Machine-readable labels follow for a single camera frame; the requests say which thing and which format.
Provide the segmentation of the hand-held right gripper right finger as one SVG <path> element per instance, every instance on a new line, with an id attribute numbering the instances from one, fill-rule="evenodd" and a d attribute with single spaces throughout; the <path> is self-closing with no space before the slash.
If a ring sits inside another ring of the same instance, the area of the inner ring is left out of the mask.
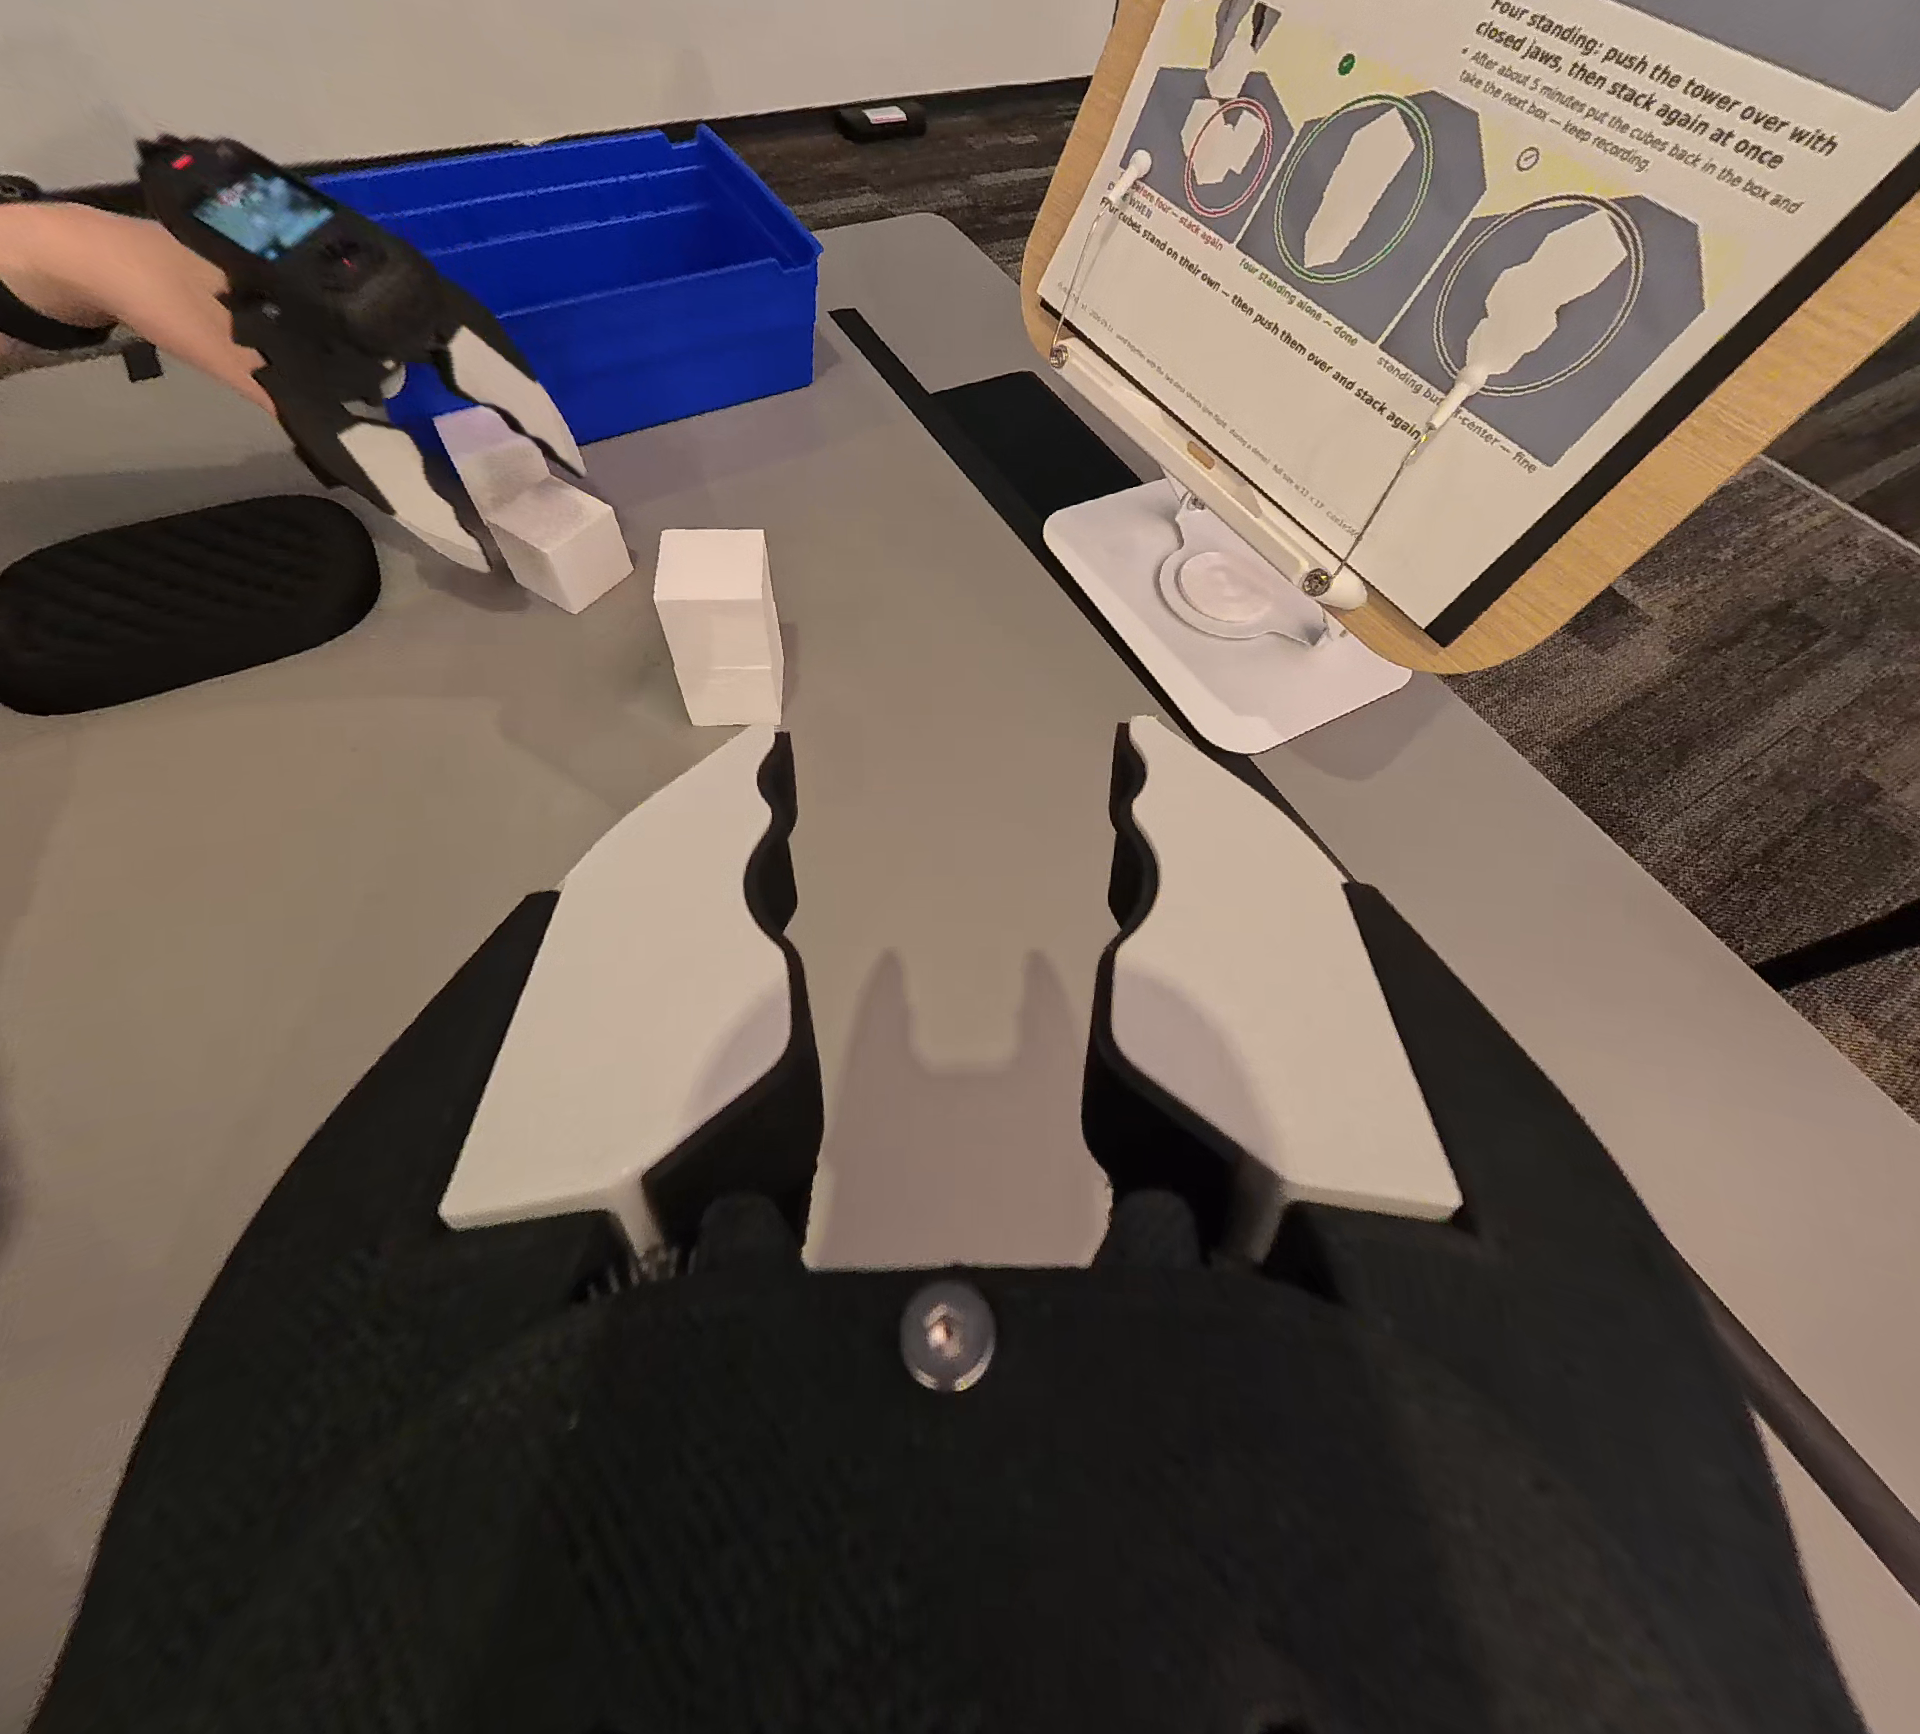
<path id="1" fill-rule="evenodd" d="M 1129 1217 L 1263 1267 L 1298 1207 L 1453 1227 L 1464 1188 L 1353 884 L 1270 797 L 1174 727 L 1116 727 L 1111 938 L 1082 1140 Z"/>

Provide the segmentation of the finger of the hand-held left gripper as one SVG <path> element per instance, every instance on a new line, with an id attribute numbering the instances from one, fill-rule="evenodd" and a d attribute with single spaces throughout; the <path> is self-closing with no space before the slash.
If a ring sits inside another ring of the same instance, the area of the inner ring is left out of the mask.
<path id="1" fill-rule="evenodd" d="M 460 477 L 430 461 L 403 427 L 349 416 L 339 434 L 341 486 L 376 509 L 420 546 L 471 573 L 494 573 L 478 509 Z"/>
<path id="2" fill-rule="evenodd" d="M 518 359 L 493 336 L 460 326 L 442 343 L 442 382 L 472 406 L 488 409 L 570 474 L 587 477 L 584 454 L 559 402 Z"/>

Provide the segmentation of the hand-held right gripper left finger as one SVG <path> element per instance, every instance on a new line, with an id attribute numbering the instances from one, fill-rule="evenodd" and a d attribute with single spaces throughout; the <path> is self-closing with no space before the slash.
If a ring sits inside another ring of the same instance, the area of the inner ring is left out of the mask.
<path id="1" fill-rule="evenodd" d="M 751 727 L 560 882 L 440 1220 L 602 1217 L 638 1259 L 767 1200 L 806 1243 L 825 1089 L 799 910 L 795 744 Z"/>

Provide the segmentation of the white foam cube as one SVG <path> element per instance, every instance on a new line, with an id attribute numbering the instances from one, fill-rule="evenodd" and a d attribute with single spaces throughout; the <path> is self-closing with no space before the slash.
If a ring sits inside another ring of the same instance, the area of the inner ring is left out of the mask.
<path id="1" fill-rule="evenodd" d="M 480 509 L 509 576 L 528 594 L 581 616 L 633 578 L 614 509 L 560 477 Z"/>
<path id="2" fill-rule="evenodd" d="M 455 474 L 482 522 L 552 481 L 544 450 L 488 406 L 465 406 L 435 418 Z"/>
<path id="3" fill-rule="evenodd" d="M 694 729 L 780 729 L 784 665 L 715 667 L 676 663 L 687 721 Z"/>
<path id="4" fill-rule="evenodd" d="M 676 672 L 784 672 L 767 534 L 756 529 L 667 529 L 655 608 Z"/>

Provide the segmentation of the blue plastic bin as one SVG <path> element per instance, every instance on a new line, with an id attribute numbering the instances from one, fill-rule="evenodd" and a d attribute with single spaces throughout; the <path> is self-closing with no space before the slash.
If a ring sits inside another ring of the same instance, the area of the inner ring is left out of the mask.
<path id="1" fill-rule="evenodd" d="M 583 447 L 814 379 L 822 249 L 710 128 L 308 179 L 488 306 Z"/>

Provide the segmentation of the person's left hand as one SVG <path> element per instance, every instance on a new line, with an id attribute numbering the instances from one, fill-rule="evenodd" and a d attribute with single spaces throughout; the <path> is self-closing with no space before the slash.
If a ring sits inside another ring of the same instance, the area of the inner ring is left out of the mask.
<path id="1" fill-rule="evenodd" d="M 264 361 L 232 333 L 229 278 L 159 228 L 159 244 L 132 265 L 130 284 L 115 290 L 112 306 L 160 354 L 193 366 L 274 418 L 274 400 L 258 380 Z"/>

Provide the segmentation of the black wristband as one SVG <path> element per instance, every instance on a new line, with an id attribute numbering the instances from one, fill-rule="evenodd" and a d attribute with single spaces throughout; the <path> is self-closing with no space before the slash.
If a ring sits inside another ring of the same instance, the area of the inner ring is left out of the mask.
<path id="1" fill-rule="evenodd" d="M 160 350 L 121 313 L 116 290 L 162 240 L 152 218 L 51 198 L 3 177 L 5 377 L 116 359 L 130 382 L 165 375 Z"/>

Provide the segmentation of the black wrist rest pad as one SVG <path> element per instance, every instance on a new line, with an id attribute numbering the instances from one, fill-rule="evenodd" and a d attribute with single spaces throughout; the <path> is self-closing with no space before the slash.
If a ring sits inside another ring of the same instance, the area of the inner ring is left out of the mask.
<path id="1" fill-rule="evenodd" d="M 382 592 L 330 499 L 232 500 L 74 536 L 3 573 L 3 707 L 96 714 L 272 667 L 353 633 Z"/>

